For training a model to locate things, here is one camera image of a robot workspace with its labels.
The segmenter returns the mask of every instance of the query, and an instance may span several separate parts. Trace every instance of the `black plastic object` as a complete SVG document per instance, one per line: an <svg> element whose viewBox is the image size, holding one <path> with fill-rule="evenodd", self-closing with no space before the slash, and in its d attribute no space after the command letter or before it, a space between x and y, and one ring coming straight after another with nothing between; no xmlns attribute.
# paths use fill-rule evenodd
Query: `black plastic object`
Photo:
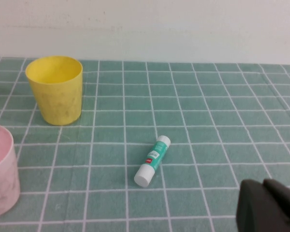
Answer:
<svg viewBox="0 0 290 232"><path fill-rule="evenodd" d="M239 232L290 232L290 189L275 180L243 180L236 223Z"/></svg>

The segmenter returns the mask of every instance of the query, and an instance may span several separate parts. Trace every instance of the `glue stick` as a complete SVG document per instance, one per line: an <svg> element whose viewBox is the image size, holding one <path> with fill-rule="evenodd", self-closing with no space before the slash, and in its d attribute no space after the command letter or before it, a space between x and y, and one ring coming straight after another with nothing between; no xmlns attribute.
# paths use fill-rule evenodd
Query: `glue stick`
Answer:
<svg viewBox="0 0 290 232"><path fill-rule="evenodd" d="M148 153L146 161L134 176L134 181L141 187L147 187L153 178L166 150L169 148L171 140L161 135L158 137L155 145Z"/></svg>

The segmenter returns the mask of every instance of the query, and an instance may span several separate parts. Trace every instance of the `plastic cup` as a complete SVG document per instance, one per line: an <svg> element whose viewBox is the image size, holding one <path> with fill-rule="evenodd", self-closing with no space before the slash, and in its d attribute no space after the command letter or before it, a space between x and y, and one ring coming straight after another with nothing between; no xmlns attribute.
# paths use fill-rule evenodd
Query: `plastic cup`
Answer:
<svg viewBox="0 0 290 232"><path fill-rule="evenodd" d="M15 205L19 193L13 136L7 129L0 126L0 215Z"/></svg>
<svg viewBox="0 0 290 232"><path fill-rule="evenodd" d="M46 122L62 126L81 115L83 66L71 58L37 59L26 68L33 95Z"/></svg>

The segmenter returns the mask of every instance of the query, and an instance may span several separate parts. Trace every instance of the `glue stick cap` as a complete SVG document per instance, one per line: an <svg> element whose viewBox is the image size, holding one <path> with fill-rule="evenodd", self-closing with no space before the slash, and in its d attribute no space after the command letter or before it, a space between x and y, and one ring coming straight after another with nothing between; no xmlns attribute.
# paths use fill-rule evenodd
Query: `glue stick cap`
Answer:
<svg viewBox="0 0 290 232"><path fill-rule="evenodd" d="M157 141L161 141L161 142L165 143L168 148L171 144L171 140L168 137L166 137L165 135L160 135L158 137Z"/></svg>
<svg viewBox="0 0 290 232"><path fill-rule="evenodd" d="M134 181L141 187L147 187L155 174L155 169L148 165L142 164L134 176Z"/></svg>

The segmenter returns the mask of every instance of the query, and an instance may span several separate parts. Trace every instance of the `cup rim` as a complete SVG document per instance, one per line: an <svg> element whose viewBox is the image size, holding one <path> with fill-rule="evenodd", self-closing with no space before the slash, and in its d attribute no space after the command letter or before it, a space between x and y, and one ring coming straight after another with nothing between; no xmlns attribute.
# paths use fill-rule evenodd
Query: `cup rim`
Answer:
<svg viewBox="0 0 290 232"><path fill-rule="evenodd" d="M80 73L78 73L78 74L77 74L75 77L73 77L72 79L67 80L67 81L64 81L64 82L60 82L60 83L44 83L44 82L39 82L39 81L32 80L31 78L29 78L29 76L28 76L28 69L29 69L30 66L33 65L33 63L35 63L36 61L41 60L41 59L45 59L45 58L53 58L53 57L58 57L58 58L69 58L69 59L72 59L72 60L76 61L76 62L81 66L81 71L80 71ZM69 81L72 81L72 80L74 80L75 78L77 78L77 77L78 77L82 72L83 72L83 65L82 65L82 63L81 63L79 60L77 60L77 59L75 59L75 58L73 58L73 57L69 57L69 56L47 56L47 57L40 57L40 58L37 58L37 59L35 59L34 61L30 62L30 63L28 64L28 66L26 67L25 75L26 75L26 78L27 78L27 79L29 79L30 81L35 82L35 83L37 83L37 84L39 84L39 85L54 86L54 85L61 85L61 84L68 83Z"/></svg>
<svg viewBox="0 0 290 232"><path fill-rule="evenodd" d="M0 125L0 128L4 129L6 132L8 132L8 134L10 135L10 138L12 139L9 151L5 154L4 158L0 161L0 165L1 165L9 157L8 155L11 153L12 149L14 148L14 139L13 139L11 132L8 129L6 129L5 127L3 127L1 125Z"/></svg>

